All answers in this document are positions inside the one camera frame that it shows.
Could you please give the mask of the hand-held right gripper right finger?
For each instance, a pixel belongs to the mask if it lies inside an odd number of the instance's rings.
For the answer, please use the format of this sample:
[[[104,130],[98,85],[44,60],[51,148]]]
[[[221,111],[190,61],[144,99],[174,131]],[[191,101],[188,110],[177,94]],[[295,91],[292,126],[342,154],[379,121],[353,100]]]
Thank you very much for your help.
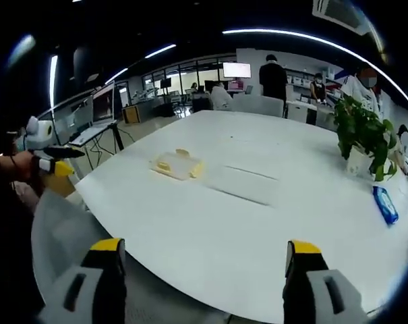
[[[367,323],[361,294],[337,269],[329,269],[321,250],[309,242],[287,243],[285,323]]]

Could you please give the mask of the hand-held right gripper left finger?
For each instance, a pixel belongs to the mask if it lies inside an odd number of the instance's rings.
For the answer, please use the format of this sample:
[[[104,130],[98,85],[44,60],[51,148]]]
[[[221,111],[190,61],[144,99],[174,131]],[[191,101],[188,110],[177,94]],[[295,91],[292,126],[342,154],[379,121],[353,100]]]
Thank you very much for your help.
[[[126,297],[125,240],[100,240],[55,281],[38,322],[124,323]]]

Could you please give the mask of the person's left hand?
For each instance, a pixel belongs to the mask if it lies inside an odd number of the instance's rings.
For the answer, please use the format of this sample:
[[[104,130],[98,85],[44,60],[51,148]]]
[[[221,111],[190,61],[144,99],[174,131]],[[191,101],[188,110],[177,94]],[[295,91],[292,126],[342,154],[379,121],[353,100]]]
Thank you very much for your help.
[[[34,155],[22,151],[12,156],[0,155],[1,171],[8,180],[14,182],[29,182],[32,177]]]

